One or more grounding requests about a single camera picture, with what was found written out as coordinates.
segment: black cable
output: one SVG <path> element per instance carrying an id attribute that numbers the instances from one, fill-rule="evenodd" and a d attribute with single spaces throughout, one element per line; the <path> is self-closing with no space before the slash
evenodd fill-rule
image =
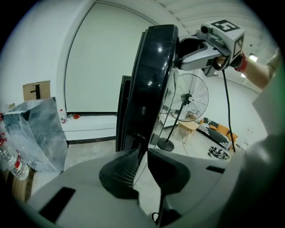
<path id="1" fill-rule="evenodd" d="M 137 181 L 139 180 L 139 178 L 140 178 L 141 175 L 143 174 L 144 169 L 147 167 L 147 163 L 146 163 L 146 165 L 144 166 L 144 168 L 143 168 L 141 174 L 139 175 L 139 177 L 137 178 L 137 180 L 136 180 L 135 183 L 133 184 L 133 186 L 137 183 Z"/>
<path id="2" fill-rule="evenodd" d="M 183 143 L 183 136 L 182 136 L 182 133 L 181 133 L 181 130 L 180 130 L 179 125 L 178 125 L 178 128 L 179 128 L 179 131 L 180 131 L 180 134 L 181 134 L 181 138 L 182 138 L 182 145 L 183 145 L 183 147 L 184 147 L 184 143 Z"/>
<path id="3" fill-rule="evenodd" d="M 233 137 L 232 137 L 232 128 L 231 128 L 231 115 L 230 115 L 230 100 L 228 98 L 228 86 L 227 86 L 227 79 L 226 79 L 226 74 L 224 72 L 224 70 L 222 70 L 223 72 L 223 76 L 224 76 L 224 86 L 225 86 L 225 89 L 226 89 L 226 95 L 227 95 L 227 102 L 228 102 L 228 126 L 230 128 L 230 134 L 231 134 L 231 138 L 232 138 L 232 148 L 233 148 L 233 151 L 236 152 L 235 150 L 235 144 L 233 142 Z"/>

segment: standing fan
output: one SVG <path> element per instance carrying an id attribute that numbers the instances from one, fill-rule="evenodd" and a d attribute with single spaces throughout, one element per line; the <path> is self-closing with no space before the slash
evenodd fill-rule
<path id="1" fill-rule="evenodd" d="M 184 73 L 178 76 L 177 83 L 170 88 L 174 95 L 170 114 L 175 118 L 168 138 L 160 138 L 157 146 L 165 151 L 173 151 L 174 145 L 169 140 L 177 121 L 190 122 L 198 119 L 209 103 L 209 92 L 205 82 L 197 75 Z"/>

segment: wooden table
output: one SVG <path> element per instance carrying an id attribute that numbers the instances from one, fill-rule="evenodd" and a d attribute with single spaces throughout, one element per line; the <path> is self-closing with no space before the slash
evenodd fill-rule
<path id="1" fill-rule="evenodd" d="M 191 121 L 191 122 L 181 122 L 179 121 L 179 127 L 183 128 L 184 130 L 186 130 L 188 132 L 187 137 L 185 139 L 185 141 L 183 142 L 184 144 L 186 143 L 189 134 L 194 135 L 196 129 L 199 127 L 199 124 Z"/>

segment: plastic bottle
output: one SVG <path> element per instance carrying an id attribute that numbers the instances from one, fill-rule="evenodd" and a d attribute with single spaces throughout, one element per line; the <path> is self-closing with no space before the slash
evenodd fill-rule
<path id="1" fill-rule="evenodd" d="M 61 109 L 61 122 L 62 123 L 65 123 L 66 122 L 66 117 L 65 117 L 65 114 L 63 113 L 63 110 Z"/>
<path id="2" fill-rule="evenodd" d="M 9 169 L 19 180 L 26 180 L 29 175 L 28 165 L 23 163 L 17 152 L 13 153 L 4 145 L 2 138 L 0 138 L 0 165 L 2 169 Z"/>

